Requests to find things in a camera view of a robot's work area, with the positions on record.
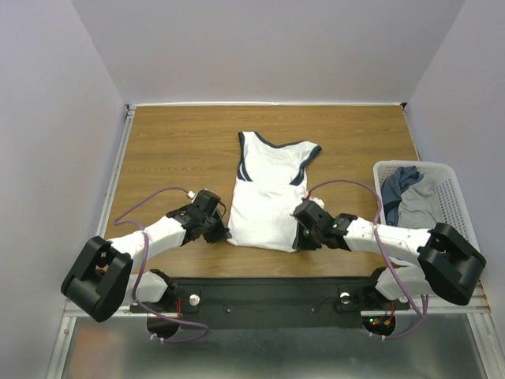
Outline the white graphic tank top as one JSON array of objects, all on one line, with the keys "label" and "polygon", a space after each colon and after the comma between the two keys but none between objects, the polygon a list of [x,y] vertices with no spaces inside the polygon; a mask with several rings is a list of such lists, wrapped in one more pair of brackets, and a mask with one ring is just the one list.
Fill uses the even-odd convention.
[{"label": "white graphic tank top", "polygon": [[308,194],[307,167],[322,148],[311,141],[276,145],[256,131],[238,134],[241,156],[230,206],[227,242],[297,251],[293,210]]}]

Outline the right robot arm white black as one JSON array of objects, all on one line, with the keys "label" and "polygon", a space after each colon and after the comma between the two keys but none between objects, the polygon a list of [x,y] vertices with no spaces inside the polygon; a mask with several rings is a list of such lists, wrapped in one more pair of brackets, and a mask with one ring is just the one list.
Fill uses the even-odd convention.
[{"label": "right robot arm white black", "polygon": [[409,229],[372,222],[342,213],[336,217],[316,202],[304,200],[293,217],[309,235],[309,248],[386,253],[405,261],[407,267],[387,269],[364,287],[368,306],[380,308],[402,296],[434,294],[465,306],[469,303],[486,265],[478,250],[451,225],[438,223],[431,229]]}]

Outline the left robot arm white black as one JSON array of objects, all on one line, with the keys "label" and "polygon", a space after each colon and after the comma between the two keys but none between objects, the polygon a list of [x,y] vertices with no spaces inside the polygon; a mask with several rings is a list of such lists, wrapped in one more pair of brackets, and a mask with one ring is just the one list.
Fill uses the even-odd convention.
[{"label": "left robot arm white black", "polygon": [[90,238],[61,285],[61,293],[95,321],[109,319],[120,306],[150,302],[157,310],[175,304],[175,291],[160,275],[132,270],[167,250],[203,238],[217,243],[230,237],[219,211],[221,198],[202,189],[186,191],[191,202],[147,227],[119,238]]}]

